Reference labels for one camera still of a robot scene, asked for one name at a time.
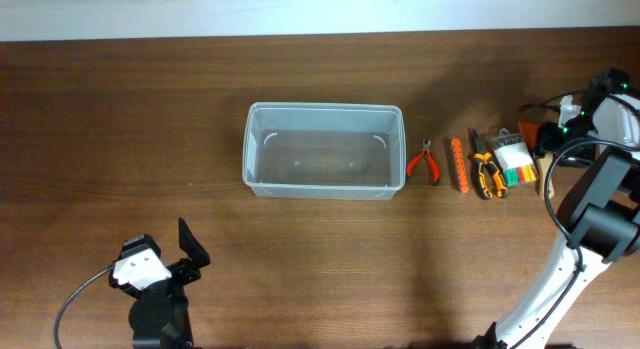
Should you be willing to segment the orange scraper wooden handle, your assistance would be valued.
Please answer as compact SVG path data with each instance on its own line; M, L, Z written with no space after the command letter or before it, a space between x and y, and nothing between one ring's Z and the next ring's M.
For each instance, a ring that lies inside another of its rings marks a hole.
M540 198L544 198L544 195L548 194L549 197L552 198L554 196L552 183L549 183L548 190L545 190L545 185L547 183L546 175L549 172L551 162L554 158L553 153L549 153L543 148L546 123L519 121L518 129L534 161L534 166L538 175L538 195Z

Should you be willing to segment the clear box of coloured bits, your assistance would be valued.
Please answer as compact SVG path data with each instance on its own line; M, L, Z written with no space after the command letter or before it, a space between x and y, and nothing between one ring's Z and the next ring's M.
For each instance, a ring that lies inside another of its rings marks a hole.
M520 133L506 128L491 139L493 152L506 180L506 186L534 183L538 174L534 161Z

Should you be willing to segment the orange black long-nose pliers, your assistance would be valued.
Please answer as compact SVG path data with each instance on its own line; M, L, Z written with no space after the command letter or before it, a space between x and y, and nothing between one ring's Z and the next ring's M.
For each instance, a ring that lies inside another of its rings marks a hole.
M506 199L508 188L494 156L486 148L484 140L475 129L471 130L475 152L472 157L474 163L474 178L480 197L489 200L494 195Z

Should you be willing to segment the orange perforated strip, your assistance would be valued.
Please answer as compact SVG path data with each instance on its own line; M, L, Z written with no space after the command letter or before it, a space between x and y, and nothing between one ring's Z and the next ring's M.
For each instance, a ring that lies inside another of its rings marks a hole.
M453 138L451 140L451 149L454 156L454 164L458 177L459 190L461 193L467 193L470 190L470 185L467 177L465 158L461 141L457 138Z

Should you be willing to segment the small red-handled cutters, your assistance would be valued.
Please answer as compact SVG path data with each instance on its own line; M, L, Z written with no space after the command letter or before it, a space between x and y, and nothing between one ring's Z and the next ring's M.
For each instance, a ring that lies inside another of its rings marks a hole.
M424 139L420 153L409 161L406 166L405 179L409 181L412 177L414 169L419 163L425 162L432 174L432 185L438 186L441 179L441 171L439 165L435 161L431 151L431 141Z

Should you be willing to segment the clear plastic container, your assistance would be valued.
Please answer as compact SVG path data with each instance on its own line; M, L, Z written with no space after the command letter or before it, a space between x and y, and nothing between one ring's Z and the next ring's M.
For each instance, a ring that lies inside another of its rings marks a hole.
M405 184L402 111L392 105L256 102L242 179L258 197L389 200Z

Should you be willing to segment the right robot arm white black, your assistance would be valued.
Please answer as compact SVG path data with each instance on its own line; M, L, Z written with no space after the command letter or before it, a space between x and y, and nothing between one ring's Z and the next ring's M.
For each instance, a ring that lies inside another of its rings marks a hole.
M487 332L475 348L543 348L586 287L609 266L639 250L639 209L614 200L622 193L639 200L639 91L629 73L609 68L586 89L541 101L559 114L537 132L534 153L550 155L540 188L550 198L551 177L560 163L586 170L558 208L547 209L559 230L549 259L518 305Z

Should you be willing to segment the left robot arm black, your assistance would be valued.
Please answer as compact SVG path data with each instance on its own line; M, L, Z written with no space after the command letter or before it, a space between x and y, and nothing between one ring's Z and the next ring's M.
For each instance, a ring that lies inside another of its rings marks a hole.
M171 265L149 234L126 241L109 274L109 285L133 297L128 314L135 349L188 349L195 346L184 287L201 278L209 254L186 221L178 220L179 248L186 256Z

